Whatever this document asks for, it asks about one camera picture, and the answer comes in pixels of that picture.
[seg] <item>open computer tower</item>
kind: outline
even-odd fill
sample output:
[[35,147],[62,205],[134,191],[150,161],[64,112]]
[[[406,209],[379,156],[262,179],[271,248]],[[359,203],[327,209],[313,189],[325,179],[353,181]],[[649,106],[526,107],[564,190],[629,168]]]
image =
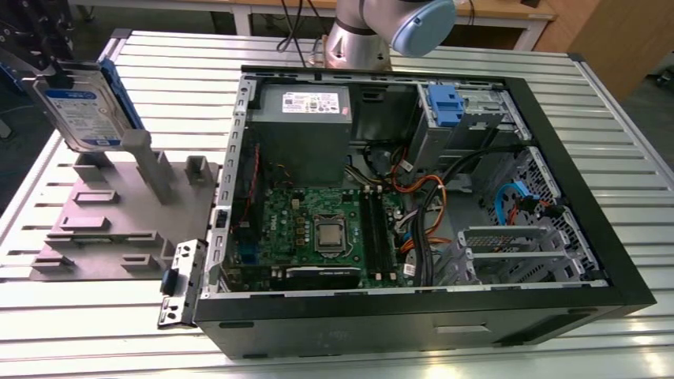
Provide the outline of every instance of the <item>open computer tower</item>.
[[245,67],[159,327],[231,358],[534,344],[654,298],[523,79]]

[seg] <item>power supply label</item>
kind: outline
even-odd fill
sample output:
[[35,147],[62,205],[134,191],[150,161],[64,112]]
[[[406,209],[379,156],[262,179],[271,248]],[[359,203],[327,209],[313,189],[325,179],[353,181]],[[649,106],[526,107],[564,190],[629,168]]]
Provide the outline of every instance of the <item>power supply label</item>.
[[283,113],[339,113],[339,95],[319,92],[286,92]]
[[120,145],[122,136],[106,115],[106,103],[99,100],[95,92],[48,89],[44,95],[79,141],[95,146]]

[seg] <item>aluminum extrusion table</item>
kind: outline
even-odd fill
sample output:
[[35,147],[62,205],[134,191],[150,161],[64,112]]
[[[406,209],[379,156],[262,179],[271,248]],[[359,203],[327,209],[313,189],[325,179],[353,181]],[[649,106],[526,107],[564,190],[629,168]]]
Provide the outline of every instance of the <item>aluminum extrusion table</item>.
[[[168,159],[222,162],[242,64],[298,66],[261,37],[134,32],[107,50]],[[313,41],[302,41],[305,56]],[[0,219],[0,376],[150,373],[218,378],[674,376],[674,178],[582,62],[564,54],[439,48],[398,70],[523,77],[658,304],[530,347],[231,361],[198,329],[158,331],[159,282],[28,282],[78,176],[54,134]],[[124,153],[114,159],[131,160]]]

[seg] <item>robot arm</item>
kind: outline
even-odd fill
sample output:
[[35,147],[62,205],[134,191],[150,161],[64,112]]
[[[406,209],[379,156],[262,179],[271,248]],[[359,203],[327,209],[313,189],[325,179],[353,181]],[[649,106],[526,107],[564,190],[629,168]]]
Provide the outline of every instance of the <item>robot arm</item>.
[[389,69],[389,46],[402,55],[431,52],[453,30],[453,0],[339,0],[327,39],[327,66]]

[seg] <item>motherboard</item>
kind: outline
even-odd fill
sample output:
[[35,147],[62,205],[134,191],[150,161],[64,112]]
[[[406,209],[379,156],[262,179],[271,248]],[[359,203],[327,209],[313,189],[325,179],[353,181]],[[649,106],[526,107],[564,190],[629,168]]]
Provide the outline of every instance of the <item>motherboard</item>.
[[239,246],[231,276],[251,291],[403,287],[393,232],[401,214],[398,193],[269,189],[262,238]]

